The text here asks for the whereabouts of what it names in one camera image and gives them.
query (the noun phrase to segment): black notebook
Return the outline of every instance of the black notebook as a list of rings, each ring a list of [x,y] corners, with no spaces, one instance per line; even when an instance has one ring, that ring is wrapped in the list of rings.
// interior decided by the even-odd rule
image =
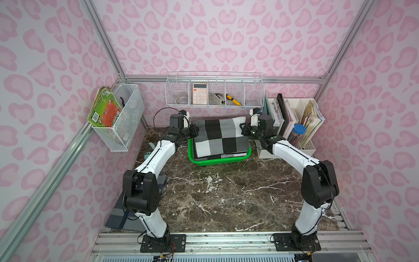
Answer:
[[[284,98],[282,97],[281,93],[277,95],[275,103],[277,103],[279,109],[281,109],[282,118],[284,118],[284,123],[282,124],[281,130],[279,131],[279,135],[283,136],[288,124],[290,123],[290,116],[288,114],[287,107],[285,106]]]

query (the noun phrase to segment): pink wall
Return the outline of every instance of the pink wall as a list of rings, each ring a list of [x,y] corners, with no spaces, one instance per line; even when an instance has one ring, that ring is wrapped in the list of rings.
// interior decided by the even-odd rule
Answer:
[[[167,107],[164,83],[139,83],[142,99],[144,101],[145,110],[144,118],[148,126],[153,126],[153,117],[157,111],[163,107]],[[284,97],[313,97],[317,84],[265,84],[265,92],[268,97],[276,97],[278,92],[284,94]],[[249,117],[249,109],[235,108],[184,108],[191,114],[191,119],[198,117],[204,118],[229,118],[237,116]],[[157,127],[166,127],[169,125],[170,115],[176,113],[172,109],[164,109],[156,115],[155,124]]]
[[[94,0],[127,74],[324,75],[362,0]]]
[[[132,168],[144,134],[140,125],[129,152],[112,153],[93,132],[12,261],[84,261],[118,200],[122,175]]]
[[[380,261],[417,261],[419,2],[381,0],[321,99],[313,142]]]
[[[0,237],[116,75],[77,0],[0,3]]]
[[[0,3],[0,237],[86,122],[97,87],[116,75],[77,0]],[[94,133],[14,262],[83,261],[131,168]]]

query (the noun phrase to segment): calculator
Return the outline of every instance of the calculator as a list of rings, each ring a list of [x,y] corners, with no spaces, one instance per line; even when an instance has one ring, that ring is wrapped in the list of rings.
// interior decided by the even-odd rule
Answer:
[[[194,105],[208,104],[208,89],[207,83],[193,83],[192,86],[192,103]]]

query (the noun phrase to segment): blue lid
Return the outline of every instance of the blue lid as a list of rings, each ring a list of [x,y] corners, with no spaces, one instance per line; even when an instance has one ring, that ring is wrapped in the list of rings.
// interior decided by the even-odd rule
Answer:
[[[302,135],[302,134],[305,133],[306,128],[305,128],[305,126],[303,126],[301,124],[295,124],[293,131],[296,132],[299,135]]]

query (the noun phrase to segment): green book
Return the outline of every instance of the green book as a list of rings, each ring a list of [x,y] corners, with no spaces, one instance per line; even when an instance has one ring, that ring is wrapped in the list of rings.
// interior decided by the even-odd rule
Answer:
[[[104,86],[98,90],[87,120],[95,127],[112,127],[121,111],[122,107],[111,89]]]

